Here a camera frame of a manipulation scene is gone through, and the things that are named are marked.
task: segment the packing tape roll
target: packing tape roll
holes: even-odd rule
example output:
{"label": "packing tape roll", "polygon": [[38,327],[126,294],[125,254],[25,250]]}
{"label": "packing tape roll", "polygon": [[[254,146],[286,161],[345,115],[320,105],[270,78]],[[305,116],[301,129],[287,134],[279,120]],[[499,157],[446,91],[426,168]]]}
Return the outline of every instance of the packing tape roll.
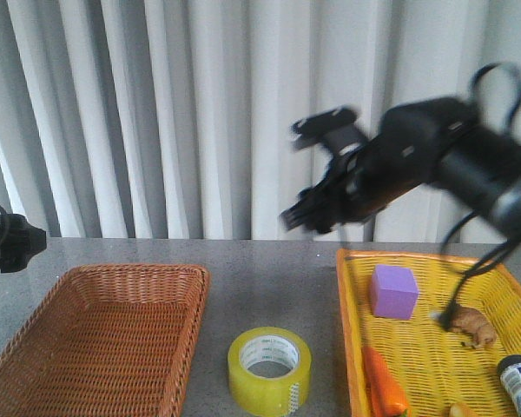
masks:
{"label": "packing tape roll", "polygon": [[[265,361],[279,363],[290,371],[277,378],[249,371]],[[283,328],[254,328],[230,346],[228,371],[229,390],[241,408],[260,417],[281,417],[307,400],[311,352],[297,334]]]}

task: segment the purple foam cube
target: purple foam cube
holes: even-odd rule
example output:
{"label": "purple foam cube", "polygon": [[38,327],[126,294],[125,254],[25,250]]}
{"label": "purple foam cube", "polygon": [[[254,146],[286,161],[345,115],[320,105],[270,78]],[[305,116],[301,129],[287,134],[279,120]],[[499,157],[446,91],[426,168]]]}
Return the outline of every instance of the purple foam cube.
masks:
{"label": "purple foam cube", "polygon": [[407,320],[419,298],[419,288],[409,268],[390,265],[374,267],[371,305],[377,317]]}

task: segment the yellow wicker basket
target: yellow wicker basket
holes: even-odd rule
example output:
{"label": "yellow wicker basket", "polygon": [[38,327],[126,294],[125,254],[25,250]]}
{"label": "yellow wicker basket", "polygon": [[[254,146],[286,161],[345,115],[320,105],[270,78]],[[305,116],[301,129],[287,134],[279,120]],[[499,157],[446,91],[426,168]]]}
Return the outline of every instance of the yellow wicker basket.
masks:
{"label": "yellow wicker basket", "polygon": [[[463,401],[482,417],[516,417],[511,399],[496,375],[498,362],[521,354],[521,286],[503,266],[471,278],[459,297],[478,308],[492,323],[498,340],[492,347],[462,347],[466,334],[447,333],[431,318],[449,301],[460,269],[474,259],[410,253],[338,252],[340,306],[346,343],[347,375],[353,417],[372,416],[367,398],[361,346],[383,354],[409,398],[413,417],[446,417],[450,405]],[[369,285],[374,266],[410,268],[419,299],[411,320],[374,317]]]}
{"label": "yellow wicker basket", "polygon": [[0,355],[0,416],[180,415],[209,283],[193,265],[71,269]]}

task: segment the gray countertop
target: gray countertop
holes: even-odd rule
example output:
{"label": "gray countertop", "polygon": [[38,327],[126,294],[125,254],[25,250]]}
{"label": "gray countertop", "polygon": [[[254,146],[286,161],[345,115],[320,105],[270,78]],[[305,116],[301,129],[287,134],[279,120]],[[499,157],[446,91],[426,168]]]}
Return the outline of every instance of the gray countertop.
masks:
{"label": "gray countertop", "polygon": [[[357,250],[437,253],[428,243],[352,243]],[[0,274],[0,352],[58,278],[89,263],[193,263],[212,274],[183,416],[247,416],[228,390],[226,357],[243,331],[276,326],[298,334],[313,355],[307,403],[296,416],[348,416],[346,360],[335,273],[338,242],[170,241],[49,238],[21,272]],[[481,256],[492,245],[453,244]],[[521,282],[521,247],[505,263]]]}

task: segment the curtain fold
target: curtain fold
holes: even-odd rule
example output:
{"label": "curtain fold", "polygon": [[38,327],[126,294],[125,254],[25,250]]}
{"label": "curtain fold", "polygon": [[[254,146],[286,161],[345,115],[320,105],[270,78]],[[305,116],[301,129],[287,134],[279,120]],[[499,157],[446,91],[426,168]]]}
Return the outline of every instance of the curtain fold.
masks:
{"label": "curtain fold", "polygon": [[[492,61],[521,66],[518,0],[0,2],[0,203],[50,235],[339,240],[279,220],[328,162],[290,126],[346,104],[374,136]],[[491,126],[509,88],[487,80]],[[346,233],[439,242],[465,211],[421,186]]]}

